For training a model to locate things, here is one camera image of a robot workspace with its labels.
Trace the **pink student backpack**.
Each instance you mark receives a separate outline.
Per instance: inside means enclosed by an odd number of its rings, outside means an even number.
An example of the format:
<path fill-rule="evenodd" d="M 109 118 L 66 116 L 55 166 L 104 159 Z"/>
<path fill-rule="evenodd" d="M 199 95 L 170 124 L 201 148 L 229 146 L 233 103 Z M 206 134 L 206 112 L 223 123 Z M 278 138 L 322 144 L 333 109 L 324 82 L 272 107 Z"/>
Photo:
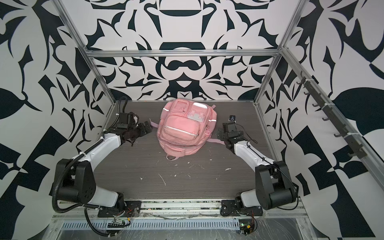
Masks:
<path fill-rule="evenodd" d="M 217 123 L 215 107 L 176 99 L 163 107 L 159 123 L 150 121 L 157 129 L 157 138 L 167 160 L 193 155 L 207 142 L 225 144 L 212 138 Z"/>

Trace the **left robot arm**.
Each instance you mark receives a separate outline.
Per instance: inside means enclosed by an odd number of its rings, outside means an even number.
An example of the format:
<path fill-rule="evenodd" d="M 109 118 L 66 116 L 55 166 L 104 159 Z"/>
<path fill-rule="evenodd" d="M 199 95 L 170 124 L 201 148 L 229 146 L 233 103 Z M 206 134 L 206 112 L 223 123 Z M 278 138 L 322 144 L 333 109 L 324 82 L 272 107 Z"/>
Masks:
<path fill-rule="evenodd" d="M 137 114 L 125 111 L 127 103 L 127 97 L 119 99 L 115 121 L 103 131 L 95 144 L 76 157 L 57 163 L 50 193 L 56 213 L 63 214 L 78 207 L 113 208 L 118 212 L 125 210 L 124 195 L 97 186 L 94 170 L 124 143 L 133 145 L 138 138 L 152 132 L 148 121 L 140 123 Z"/>

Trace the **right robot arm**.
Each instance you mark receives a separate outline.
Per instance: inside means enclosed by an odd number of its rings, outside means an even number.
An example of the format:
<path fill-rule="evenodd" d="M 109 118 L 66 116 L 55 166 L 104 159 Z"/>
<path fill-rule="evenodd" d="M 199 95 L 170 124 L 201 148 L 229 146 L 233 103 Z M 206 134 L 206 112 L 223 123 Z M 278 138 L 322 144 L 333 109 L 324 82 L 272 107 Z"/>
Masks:
<path fill-rule="evenodd" d="M 254 189 L 241 192 L 235 198 L 239 209 L 284 210 L 284 205 L 298 202 L 298 188 L 292 182 L 287 164 L 262 154 L 252 145 L 256 141 L 238 130 L 238 126 L 235 122 L 223 123 L 218 137 L 255 172 Z"/>

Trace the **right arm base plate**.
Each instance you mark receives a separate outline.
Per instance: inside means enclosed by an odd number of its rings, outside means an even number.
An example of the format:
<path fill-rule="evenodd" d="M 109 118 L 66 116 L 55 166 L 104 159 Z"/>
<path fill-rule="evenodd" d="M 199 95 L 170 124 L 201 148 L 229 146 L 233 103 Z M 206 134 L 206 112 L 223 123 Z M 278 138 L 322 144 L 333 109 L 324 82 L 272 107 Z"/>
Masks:
<path fill-rule="evenodd" d="M 222 217 L 240 217 L 240 216 L 254 216 L 260 217 L 263 215 L 263 209 L 260 206 L 251 208 L 241 208 L 235 200 L 222 200 L 220 215 Z"/>

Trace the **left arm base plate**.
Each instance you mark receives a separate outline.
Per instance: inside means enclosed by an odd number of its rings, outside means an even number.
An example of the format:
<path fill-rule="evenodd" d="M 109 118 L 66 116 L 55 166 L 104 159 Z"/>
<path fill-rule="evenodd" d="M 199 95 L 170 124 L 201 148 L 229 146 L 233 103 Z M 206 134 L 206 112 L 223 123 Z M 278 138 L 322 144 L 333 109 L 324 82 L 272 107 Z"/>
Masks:
<path fill-rule="evenodd" d="M 125 201 L 123 209 L 118 207 L 102 207 L 98 212 L 99 218 L 112 218 L 112 217 L 137 217 L 141 211 L 141 201 Z"/>

